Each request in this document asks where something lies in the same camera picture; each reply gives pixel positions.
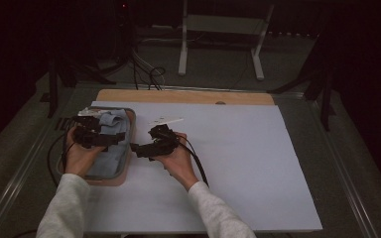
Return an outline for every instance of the wooden board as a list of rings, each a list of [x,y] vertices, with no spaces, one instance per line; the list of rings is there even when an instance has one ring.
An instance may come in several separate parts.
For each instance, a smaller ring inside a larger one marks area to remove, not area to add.
[[[102,89],[98,93],[96,100],[193,104],[215,104],[223,102],[225,104],[240,105],[275,105],[270,94],[254,92]]]

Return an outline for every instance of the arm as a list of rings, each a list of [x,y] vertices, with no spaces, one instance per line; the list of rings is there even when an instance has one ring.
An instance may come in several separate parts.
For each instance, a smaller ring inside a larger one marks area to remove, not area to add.
[[[186,135],[177,134],[185,145]],[[163,163],[170,175],[189,192],[190,202],[199,213],[209,237],[256,237],[230,206],[212,194],[204,182],[198,181],[191,165],[191,155],[185,149],[177,147],[170,155],[154,159]]]
[[[65,174],[43,217],[37,237],[82,237],[89,185],[83,179],[103,147],[85,149],[72,139],[74,128],[67,134]]]

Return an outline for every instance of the black controller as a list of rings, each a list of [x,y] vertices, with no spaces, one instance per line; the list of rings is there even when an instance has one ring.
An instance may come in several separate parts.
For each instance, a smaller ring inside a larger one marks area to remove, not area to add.
[[[89,149],[93,146],[109,147],[125,140],[124,132],[116,135],[100,134],[99,119],[93,116],[74,116],[72,119],[78,123],[73,131],[73,140],[84,148]]]
[[[138,158],[145,157],[152,160],[152,157],[169,155],[180,144],[178,135],[167,125],[155,126],[148,133],[154,140],[153,143],[142,146],[130,143],[131,150]]]

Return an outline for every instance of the dark background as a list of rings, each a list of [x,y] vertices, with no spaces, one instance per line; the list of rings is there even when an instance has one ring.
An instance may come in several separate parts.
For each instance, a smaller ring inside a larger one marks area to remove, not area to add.
[[[81,11],[87,10],[89,1],[80,4]],[[138,26],[175,28],[182,21],[183,6],[176,0],[137,0],[129,6]],[[216,1],[213,9],[206,2],[190,1],[190,11],[243,17],[257,14],[239,10],[231,1]],[[83,39],[85,28],[79,13],[75,1],[0,1],[0,132],[35,93],[36,80],[48,70],[49,33],[55,39],[68,36],[69,40],[53,43],[69,49],[78,60],[92,62],[104,52],[93,47],[92,40],[76,40]],[[112,26],[105,26],[109,32]],[[291,33],[317,38],[307,67],[332,65],[333,88],[340,93],[381,171],[381,1],[277,4],[269,31],[273,36]]]

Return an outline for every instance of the person's right hand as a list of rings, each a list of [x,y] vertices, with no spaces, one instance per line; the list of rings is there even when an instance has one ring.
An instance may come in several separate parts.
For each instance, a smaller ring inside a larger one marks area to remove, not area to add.
[[[176,134],[180,137],[180,142],[185,145],[187,134],[179,132]],[[182,146],[178,146],[167,156],[158,156],[152,159],[161,162],[170,175],[180,182],[186,190],[189,190],[198,181],[191,165],[191,154]]]

